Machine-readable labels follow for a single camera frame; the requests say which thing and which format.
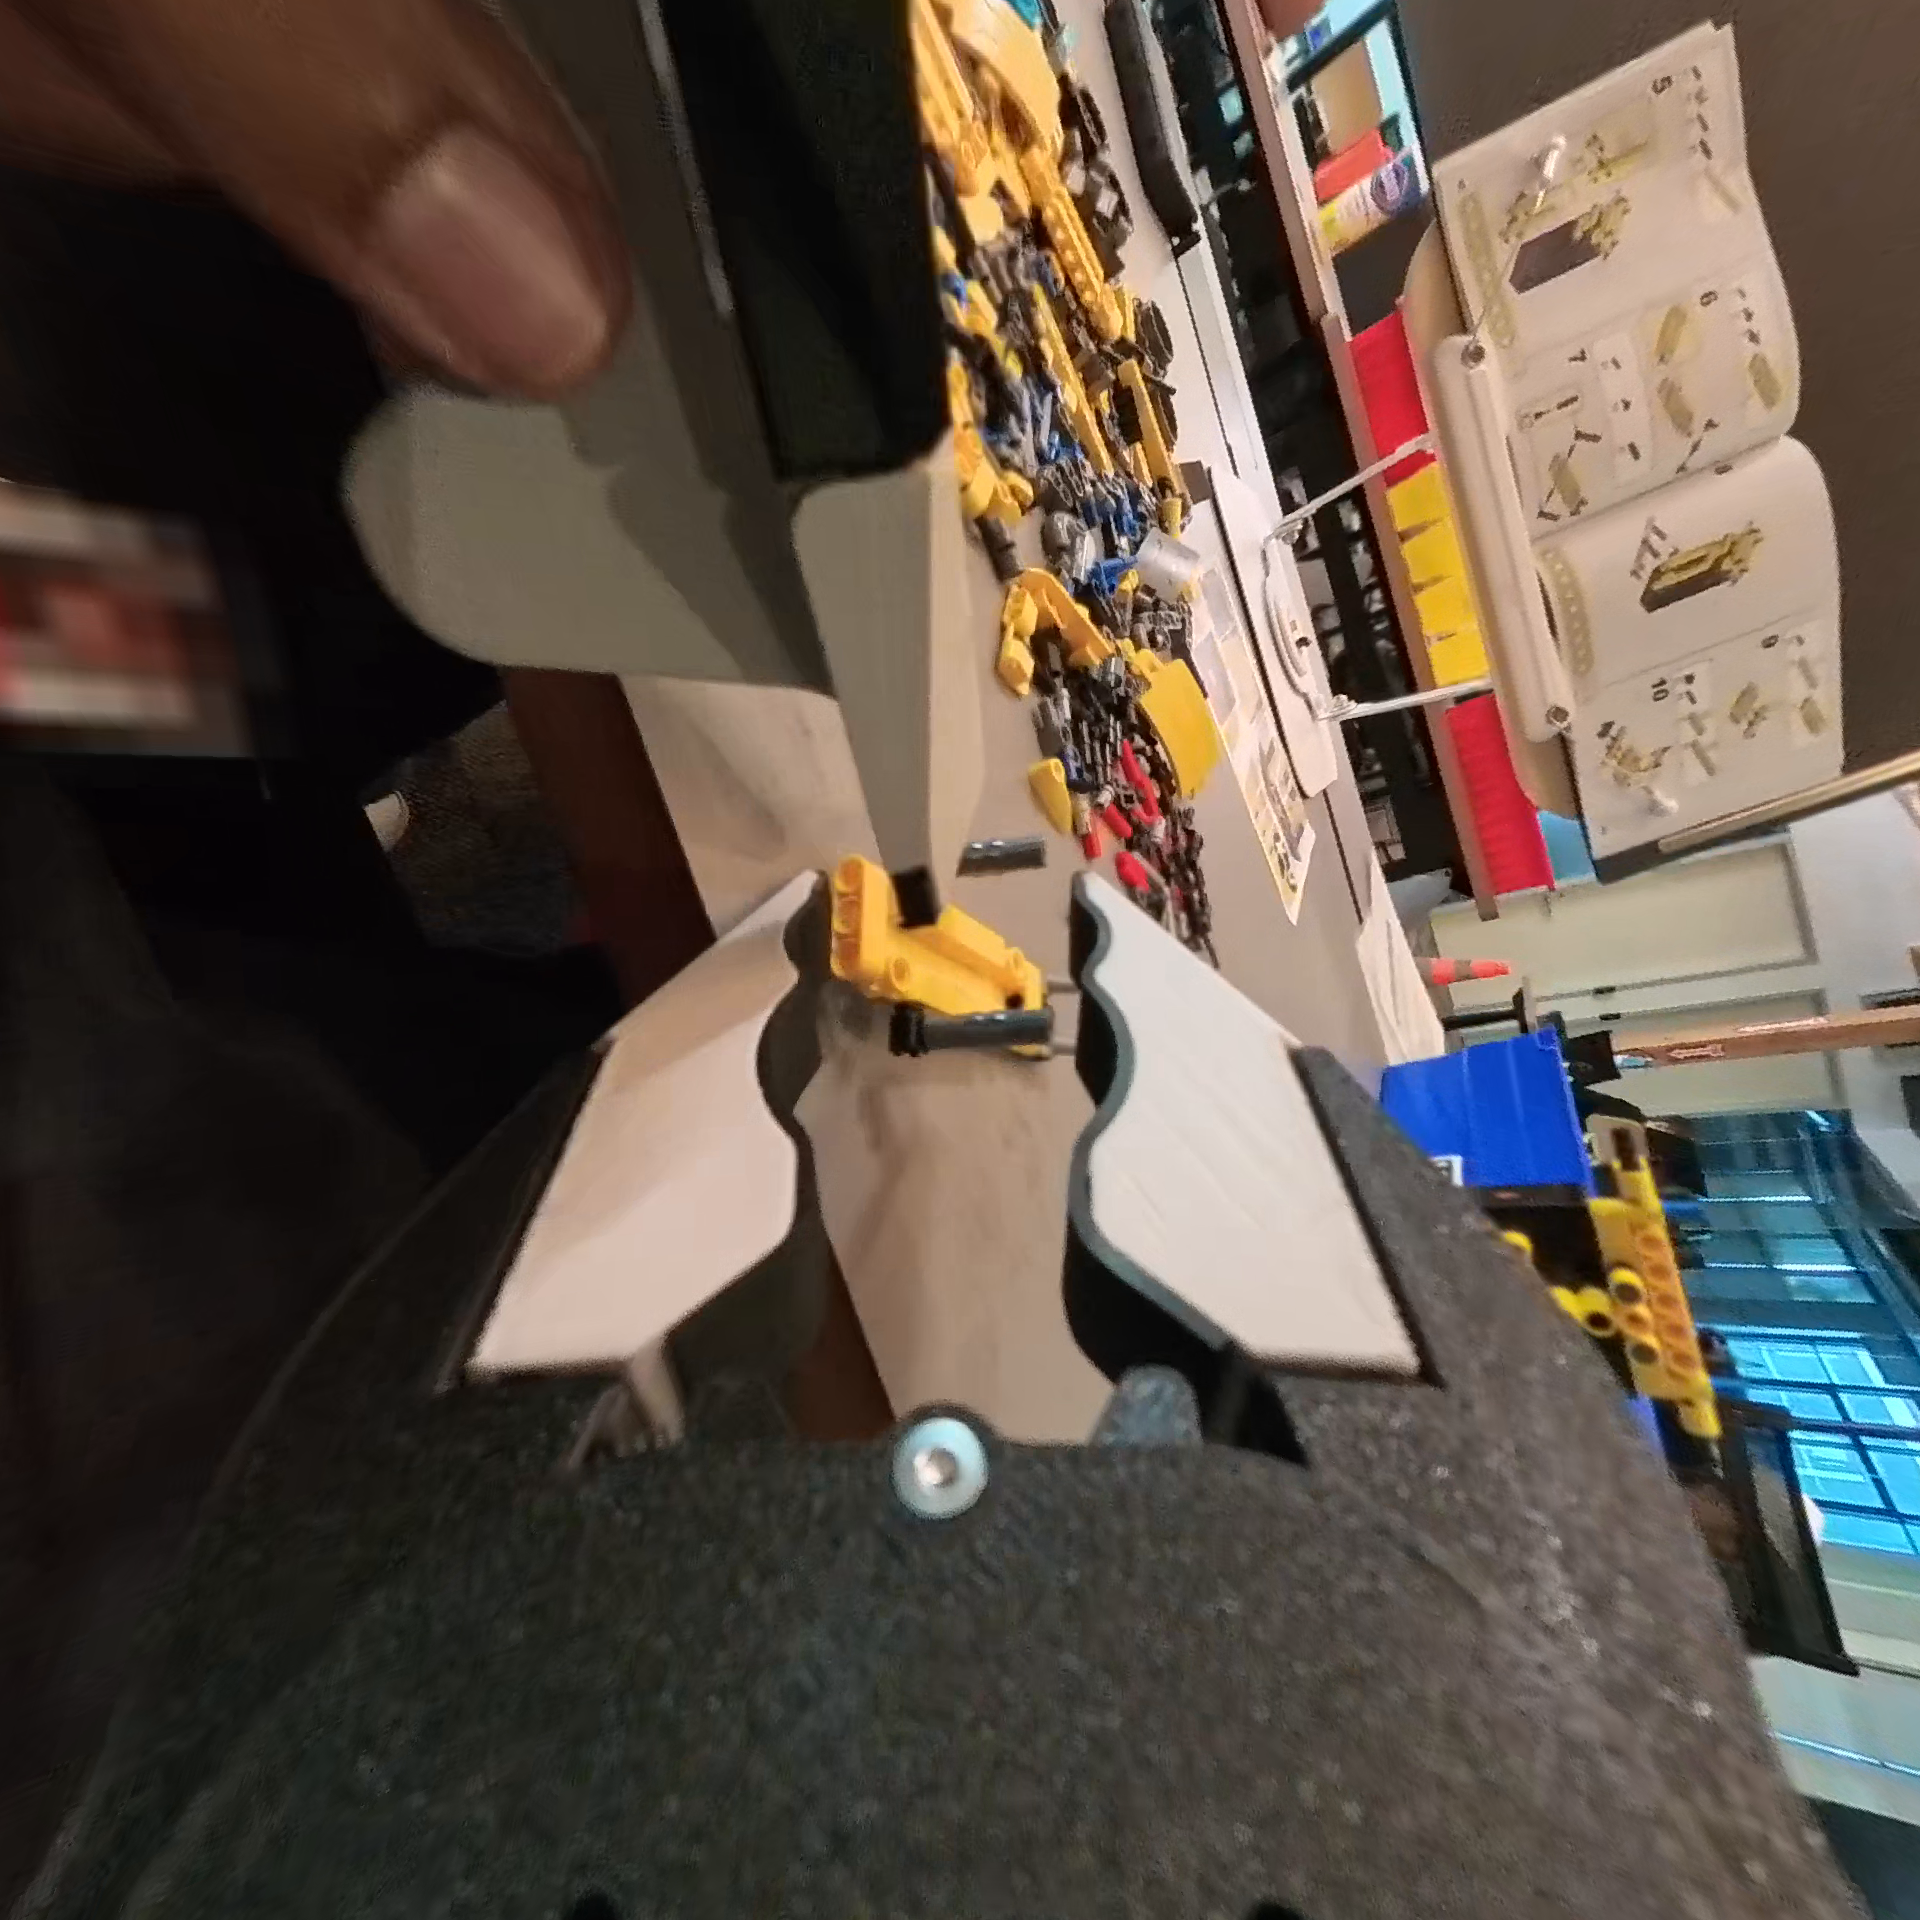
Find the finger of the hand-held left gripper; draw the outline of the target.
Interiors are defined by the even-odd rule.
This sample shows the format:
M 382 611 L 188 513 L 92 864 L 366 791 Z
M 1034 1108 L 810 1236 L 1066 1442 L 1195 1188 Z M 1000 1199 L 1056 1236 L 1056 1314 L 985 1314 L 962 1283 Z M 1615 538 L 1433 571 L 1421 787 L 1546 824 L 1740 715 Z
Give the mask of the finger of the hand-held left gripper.
M 953 451 L 810 487 L 791 538 L 877 864 L 892 882 L 952 882 L 985 779 Z

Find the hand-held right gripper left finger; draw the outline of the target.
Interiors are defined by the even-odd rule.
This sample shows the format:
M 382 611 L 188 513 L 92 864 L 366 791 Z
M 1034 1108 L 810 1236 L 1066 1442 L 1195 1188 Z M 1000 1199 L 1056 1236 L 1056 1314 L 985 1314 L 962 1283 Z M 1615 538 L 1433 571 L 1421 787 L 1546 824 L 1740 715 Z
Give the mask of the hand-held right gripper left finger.
M 816 1343 L 832 1243 L 800 1097 L 828 872 L 754 903 L 622 1019 L 467 1343 L 467 1379 L 608 1378 L 648 1424 Z

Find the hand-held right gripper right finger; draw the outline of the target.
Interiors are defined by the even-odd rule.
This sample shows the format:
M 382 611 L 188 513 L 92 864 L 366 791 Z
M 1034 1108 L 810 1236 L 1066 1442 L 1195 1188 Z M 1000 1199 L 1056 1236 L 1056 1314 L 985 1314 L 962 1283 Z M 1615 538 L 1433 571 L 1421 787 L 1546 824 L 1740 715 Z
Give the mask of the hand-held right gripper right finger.
M 1202 1426 L 1290 1426 L 1280 1379 L 1421 1379 L 1383 1234 L 1316 1103 L 1338 1069 L 1109 878 L 1071 878 L 1062 1311 L 1118 1388 L 1184 1379 Z

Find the person's left hand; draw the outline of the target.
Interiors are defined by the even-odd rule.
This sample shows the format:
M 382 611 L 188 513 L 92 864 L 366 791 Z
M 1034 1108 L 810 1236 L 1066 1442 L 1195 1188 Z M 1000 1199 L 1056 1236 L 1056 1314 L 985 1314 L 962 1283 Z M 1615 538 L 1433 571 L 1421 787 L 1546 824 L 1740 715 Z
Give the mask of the person's left hand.
M 7 0 L 7 159 L 209 190 L 487 395 L 608 370 L 631 259 L 546 65 L 467 0 Z

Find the pile of yellow toy bricks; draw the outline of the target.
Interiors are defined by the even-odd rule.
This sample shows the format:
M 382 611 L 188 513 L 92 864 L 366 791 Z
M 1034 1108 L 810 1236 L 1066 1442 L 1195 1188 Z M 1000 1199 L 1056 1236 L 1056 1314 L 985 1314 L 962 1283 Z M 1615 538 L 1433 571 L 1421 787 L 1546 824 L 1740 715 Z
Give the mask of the pile of yellow toy bricks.
M 962 513 L 997 571 L 997 684 L 1169 655 L 1190 601 L 1138 592 L 1148 529 L 1184 538 L 1169 330 L 1127 277 L 1131 195 L 1052 3 L 916 0 L 943 408 Z

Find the blue plastic storage bin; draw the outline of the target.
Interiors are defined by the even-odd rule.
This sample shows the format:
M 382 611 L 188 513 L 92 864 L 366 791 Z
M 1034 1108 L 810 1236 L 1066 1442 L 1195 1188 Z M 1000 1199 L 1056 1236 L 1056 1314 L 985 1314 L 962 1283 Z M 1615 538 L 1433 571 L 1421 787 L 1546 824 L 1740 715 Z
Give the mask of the blue plastic storage bin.
M 1590 1197 L 1590 1150 L 1549 1027 L 1383 1069 L 1383 1112 L 1457 1188 Z

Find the yellow curved toy panel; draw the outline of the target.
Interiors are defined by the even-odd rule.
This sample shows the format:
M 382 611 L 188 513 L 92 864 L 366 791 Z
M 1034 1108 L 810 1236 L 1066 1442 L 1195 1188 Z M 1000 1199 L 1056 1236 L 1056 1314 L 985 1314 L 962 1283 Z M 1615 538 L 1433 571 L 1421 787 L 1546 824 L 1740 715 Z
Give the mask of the yellow curved toy panel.
M 1163 747 L 1176 799 L 1195 799 L 1224 763 L 1224 727 L 1184 655 L 1131 653 L 1135 710 Z

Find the pile of small toy pins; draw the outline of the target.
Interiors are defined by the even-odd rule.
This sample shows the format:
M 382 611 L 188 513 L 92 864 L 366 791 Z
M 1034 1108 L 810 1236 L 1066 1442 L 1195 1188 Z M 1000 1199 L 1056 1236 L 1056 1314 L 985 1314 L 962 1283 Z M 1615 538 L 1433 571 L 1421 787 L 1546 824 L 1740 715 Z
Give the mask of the pile of small toy pins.
M 1205 889 L 1205 839 L 1195 806 L 1176 799 L 1156 736 L 1135 692 L 1052 684 L 1036 692 L 1036 761 L 1056 756 L 1079 791 L 1079 839 L 1090 868 L 1109 868 L 1163 929 L 1219 963 L 1219 920 Z

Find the black power strip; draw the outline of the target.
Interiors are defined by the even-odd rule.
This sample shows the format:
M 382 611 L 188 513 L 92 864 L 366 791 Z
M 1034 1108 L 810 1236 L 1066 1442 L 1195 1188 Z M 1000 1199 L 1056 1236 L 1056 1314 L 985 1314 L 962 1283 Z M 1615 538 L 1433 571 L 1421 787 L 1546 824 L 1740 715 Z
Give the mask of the black power strip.
M 1144 198 L 1156 210 L 1156 228 L 1168 229 L 1169 259 L 1182 259 L 1202 241 L 1202 210 L 1163 34 L 1138 0 L 1109 0 L 1103 34 Z

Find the yellow printed sticker sheet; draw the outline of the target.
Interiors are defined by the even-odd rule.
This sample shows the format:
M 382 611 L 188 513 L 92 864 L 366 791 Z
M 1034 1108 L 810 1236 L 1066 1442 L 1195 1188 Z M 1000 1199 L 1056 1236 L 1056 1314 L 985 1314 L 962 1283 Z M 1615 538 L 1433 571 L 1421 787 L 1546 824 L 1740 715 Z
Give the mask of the yellow printed sticker sheet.
M 1226 779 L 1257 839 L 1282 924 L 1304 924 L 1327 868 L 1334 868 L 1334 825 L 1304 791 L 1282 741 L 1280 703 L 1263 680 L 1254 616 L 1226 554 L 1213 554 L 1190 592 L 1190 664 L 1224 736 Z

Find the black yellow toy brick assembly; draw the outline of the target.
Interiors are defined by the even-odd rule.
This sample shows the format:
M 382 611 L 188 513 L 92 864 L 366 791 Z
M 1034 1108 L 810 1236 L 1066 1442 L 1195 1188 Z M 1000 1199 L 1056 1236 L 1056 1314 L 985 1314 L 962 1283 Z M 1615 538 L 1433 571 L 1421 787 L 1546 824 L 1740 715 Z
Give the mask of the black yellow toy brick assembly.
M 1681 1471 L 1722 1471 L 1722 1399 L 1669 1227 L 1669 1145 L 1641 1112 L 1585 1118 L 1590 1188 L 1475 1188 L 1479 1211 L 1652 1414 Z

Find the person's dark trousers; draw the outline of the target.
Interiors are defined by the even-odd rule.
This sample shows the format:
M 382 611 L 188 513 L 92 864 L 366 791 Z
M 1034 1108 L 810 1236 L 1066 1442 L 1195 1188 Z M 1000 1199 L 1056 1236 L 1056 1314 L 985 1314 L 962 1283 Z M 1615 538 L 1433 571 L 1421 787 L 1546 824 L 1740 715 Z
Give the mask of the person's dark trousers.
M 337 293 L 188 190 L 7 162 L 7 476 L 209 536 L 280 756 L 370 791 L 497 703 L 375 587 L 342 455 L 383 382 Z

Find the white book stand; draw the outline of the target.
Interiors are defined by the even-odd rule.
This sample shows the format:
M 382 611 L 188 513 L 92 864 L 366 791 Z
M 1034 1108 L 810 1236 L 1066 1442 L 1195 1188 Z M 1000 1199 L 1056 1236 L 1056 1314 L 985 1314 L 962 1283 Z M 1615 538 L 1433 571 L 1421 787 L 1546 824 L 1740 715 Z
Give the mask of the white book stand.
M 1506 373 L 1484 330 L 1451 330 L 1433 345 L 1409 345 L 1419 385 L 1419 424 L 1364 466 L 1290 510 L 1263 551 L 1290 544 L 1321 510 L 1383 485 L 1400 463 L 1437 463 L 1447 513 L 1463 544 L 1471 601 L 1490 647 L 1490 686 L 1506 727 L 1530 747 L 1571 736 L 1578 692 L 1571 669 L 1549 638 L 1542 573 L 1525 536 L 1525 503 L 1506 443 Z

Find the open instruction booklet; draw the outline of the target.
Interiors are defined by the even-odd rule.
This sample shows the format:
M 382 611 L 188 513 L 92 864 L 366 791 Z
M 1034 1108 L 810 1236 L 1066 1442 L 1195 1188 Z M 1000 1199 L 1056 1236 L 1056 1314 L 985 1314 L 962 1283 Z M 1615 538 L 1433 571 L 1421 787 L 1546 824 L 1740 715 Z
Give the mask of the open instruction booklet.
M 1801 349 L 1747 162 L 1738 29 L 1698 21 L 1433 171 L 1571 736 L 1542 747 L 1603 878 L 1845 773 L 1845 581 Z

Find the dark grey desk divider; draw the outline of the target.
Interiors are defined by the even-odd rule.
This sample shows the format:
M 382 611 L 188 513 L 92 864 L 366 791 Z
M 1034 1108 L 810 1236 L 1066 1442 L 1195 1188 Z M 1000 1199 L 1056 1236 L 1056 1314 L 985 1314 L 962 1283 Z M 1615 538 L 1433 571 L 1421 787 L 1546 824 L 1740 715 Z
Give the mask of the dark grey desk divider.
M 1799 436 L 1838 513 L 1854 773 L 1920 747 L 1920 3 L 1400 3 L 1433 159 L 1698 21 L 1738 29 L 1747 155 L 1801 345 Z

